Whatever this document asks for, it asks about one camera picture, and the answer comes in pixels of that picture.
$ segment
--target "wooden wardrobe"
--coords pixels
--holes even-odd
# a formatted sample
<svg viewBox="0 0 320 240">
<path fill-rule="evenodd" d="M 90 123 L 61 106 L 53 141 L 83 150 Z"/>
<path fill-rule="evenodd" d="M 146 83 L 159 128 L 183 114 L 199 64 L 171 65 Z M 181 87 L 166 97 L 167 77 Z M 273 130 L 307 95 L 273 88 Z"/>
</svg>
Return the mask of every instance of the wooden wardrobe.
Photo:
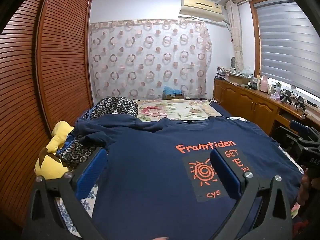
<svg viewBox="0 0 320 240">
<path fill-rule="evenodd" d="M 92 107 L 91 0 L 25 0 L 0 35 L 0 208 L 22 226 L 39 151 Z"/>
</svg>

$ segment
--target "cardboard box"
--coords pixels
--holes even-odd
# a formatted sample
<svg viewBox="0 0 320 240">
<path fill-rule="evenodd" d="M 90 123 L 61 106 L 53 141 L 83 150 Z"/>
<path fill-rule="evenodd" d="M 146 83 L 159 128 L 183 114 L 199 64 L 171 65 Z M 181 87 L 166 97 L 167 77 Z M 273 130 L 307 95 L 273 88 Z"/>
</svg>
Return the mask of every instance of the cardboard box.
<svg viewBox="0 0 320 240">
<path fill-rule="evenodd" d="M 165 99 L 166 100 L 169 100 L 169 99 L 183 99 L 183 95 L 182 94 L 165 95 Z"/>
<path fill-rule="evenodd" d="M 250 78 L 244 78 L 244 77 L 240 77 L 240 76 L 235 76 L 235 75 L 232 75 L 232 74 L 228 73 L 227 80 L 230 83 L 237 83 L 239 85 L 247 85 L 248 82 L 250 81 Z"/>
</svg>

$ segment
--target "sheer curtain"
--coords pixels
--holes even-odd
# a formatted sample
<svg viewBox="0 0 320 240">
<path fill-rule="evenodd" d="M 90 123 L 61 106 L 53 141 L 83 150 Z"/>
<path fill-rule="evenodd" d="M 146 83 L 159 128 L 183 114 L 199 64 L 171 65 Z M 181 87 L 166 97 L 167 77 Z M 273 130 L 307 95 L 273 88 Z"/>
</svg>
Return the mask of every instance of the sheer curtain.
<svg viewBox="0 0 320 240">
<path fill-rule="evenodd" d="M 130 20 L 90 24 L 94 101 L 161 98 L 164 86 L 206 97 L 212 44 L 204 22 Z"/>
<path fill-rule="evenodd" d="M 227 13 L 231 26 L 231 34 L 233 38 L 233 48 L 235 50 L 236 69 L 242 71 L 243 56 L 242 56 L 242 33 L 239 8 L 236 3 L 229 1 L 226 3 Z"/>
</svg>

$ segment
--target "zebra blind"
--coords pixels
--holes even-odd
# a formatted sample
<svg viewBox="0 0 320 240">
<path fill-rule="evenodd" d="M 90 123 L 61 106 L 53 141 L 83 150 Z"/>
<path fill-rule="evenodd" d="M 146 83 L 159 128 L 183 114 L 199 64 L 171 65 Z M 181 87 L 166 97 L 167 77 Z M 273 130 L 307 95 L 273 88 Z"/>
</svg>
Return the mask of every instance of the zebra blind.
<svg viewBox="0 0 320 240">
<path fill-rule="evenodd" d="M 259 19 L 261 75 L 320 97 L 320 38 L 293 0 L 254 5 Z"/>
</svg>

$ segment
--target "wooden window frame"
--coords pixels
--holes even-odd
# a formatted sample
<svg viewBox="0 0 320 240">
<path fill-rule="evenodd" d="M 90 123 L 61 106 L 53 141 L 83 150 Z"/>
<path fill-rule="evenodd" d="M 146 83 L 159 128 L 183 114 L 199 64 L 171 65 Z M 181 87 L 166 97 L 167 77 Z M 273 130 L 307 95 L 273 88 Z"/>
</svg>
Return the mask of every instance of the wooden window frame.
<svg viewBox="0 0 320 240">
<path fill-rule="evenodd" d="M 252 0 L 249 2 L 252 20 L 253 20 L 253 30 L 254 30 L 254 47 L 255 47 L 255 64 L 254 64 L 254 76 L 260 75 L 261 68 L 261 40 L 260 40 L 260 30 L 259 30 L 259 20 L 257 9 L 254 7 L 256 3 L 264 2 L 268 0 Z"/>
</svg>

